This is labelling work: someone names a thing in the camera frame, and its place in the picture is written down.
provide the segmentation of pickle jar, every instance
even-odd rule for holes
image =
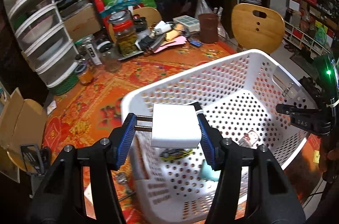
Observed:
[[[135,41],[138,37],[131,13],[128,10],[112,14],[108,19],[108,22],[113,25],[114,36],[123,56],[138,51],[138,47],[135,45]]]
[[[92,80],[93,80],[93,75],[89,70],[87,62],[83,62],[83,63],[79,64],[75,68],[74,72],[77,75],[77,77],[79,78],[80,83],[83,84],[83,85],[87,85],[87,84],[91,83]]]

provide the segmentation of cloth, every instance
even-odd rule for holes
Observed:
[[[177,74],[189,68],[235,53],[222,42],[204,44],[196,48],[188,42],[161,53],[140,56],[122,63],[114,73],[96,72],[88,86],[78,83],[61,96],[55,96],[57,108],[49,115],[44,132],[43,145],[52,150],[54,160],[67,144],[85,147],[94,144],[121,126],[120,103],[122,98],[137,88]],[[314,151],[319,150],[319,139],[310,135],[299,155],[286,168],[285,173],[304,202],[321,177],[318,164],[313,162]],[[135,190],[129,157],[118,172],[125,172],[131,189]],[[126,195],[112,172],[118,198]],[[89,185],[89,168],[84,168],[84,190]],[[95,218],[94,208],[85,198],[87,215]],[[120,202],[127,224],[147,223],[140,211],[136,195]],[[237,218],[244,216],[246,203],[238,205]]]

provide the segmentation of glass jar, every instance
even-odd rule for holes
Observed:
[[[138,51],[135,41],[138,39],[129,11],[120,11],[111,15],[108,22],[113,25],[114,36],[123,56]]]
[[[101,61],[97,55],[97,52],[94,47],[94,36],[88,35],[87,37],[82,38],[82,45],[86,48],[86,51],[95,65],[100,65]]]
[[[79,78],[80,83],[82,83],[83,85],[87,85],[93,80],[93,75],[90,72],[88,64],[86,62],[79,64],[75,68],[74,72]]]
[[[113,44],[102,43],[98,45],[101,62],[105,65],[105,70],[110,73],[115,73],[121,68],[121,63],[114,51]]]
[[[87,54],[86,50],[79,52],[79,54],[77,54],[75,56],[75,61],[78,64],[82,64],[82,63],[87,63],[88,64],[88,68],[89,70],[94,73],[95,72],[95,65],[93,64],[93,62],[91,61],[89,55]]]

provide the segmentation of white foam block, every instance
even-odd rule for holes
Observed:
[[[290,0],[289,1],[289,8],[291,8],[292,10],[299,11],[300,10],[300,4],[293,1],[293,0]]]
[[[201,130],[194,106],[154,104],[152,147],[196,148],[200,141]]]

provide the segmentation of wooden chair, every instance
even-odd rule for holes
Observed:
[[[271,9],[241,3],[232,11],[232,31],[242,47],[271,54],[281,44],[285,23],[281,15]]]

